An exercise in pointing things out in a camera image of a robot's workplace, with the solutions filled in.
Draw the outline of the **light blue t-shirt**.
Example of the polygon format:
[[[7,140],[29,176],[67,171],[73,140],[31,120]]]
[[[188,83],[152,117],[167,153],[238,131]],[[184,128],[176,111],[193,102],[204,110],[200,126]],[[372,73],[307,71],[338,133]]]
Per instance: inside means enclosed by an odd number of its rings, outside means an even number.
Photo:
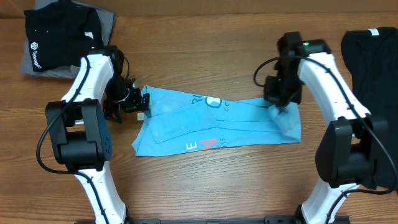
[[[150,115],[132,147],[137,156],[161,157],[208,149],[301,140],[296,103],[279,108],[262,98],[230,101],[145,86]]]

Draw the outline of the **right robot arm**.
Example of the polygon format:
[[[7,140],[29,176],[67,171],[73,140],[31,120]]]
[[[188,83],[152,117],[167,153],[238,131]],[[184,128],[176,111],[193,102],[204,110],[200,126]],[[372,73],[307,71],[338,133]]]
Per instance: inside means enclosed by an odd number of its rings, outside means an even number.
[[[312,93],[326,122],[326,131],[315,154],[319,180],[309,198],[292,216],[270,216],[265,223],[349,223],[336,212],[353,193],[386,195],[374,179],[380,171],[387,121],[374,116],[354,96],[340,75],[334,56],[323,39],[302,40],[299,32],[287,32],[277,42],[279,56],[275,76],[264,84],[264,98],[278,108],[299,104],[304,85]]]

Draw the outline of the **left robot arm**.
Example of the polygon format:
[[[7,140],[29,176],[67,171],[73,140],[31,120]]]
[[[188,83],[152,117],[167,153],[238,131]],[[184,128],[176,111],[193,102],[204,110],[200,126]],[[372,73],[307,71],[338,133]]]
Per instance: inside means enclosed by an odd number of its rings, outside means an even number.
[[[67,94],[47,104],[47,127],[38,142],[50,137],[55,160],[74,175],[95,213],[94,223],[132,223],[110,171],[113,142],[107,122],[122,123],[121,113],[150,114],[150,95],[122,76],[127,63],[115,46],[92,48],[81,58],[78,75]]]

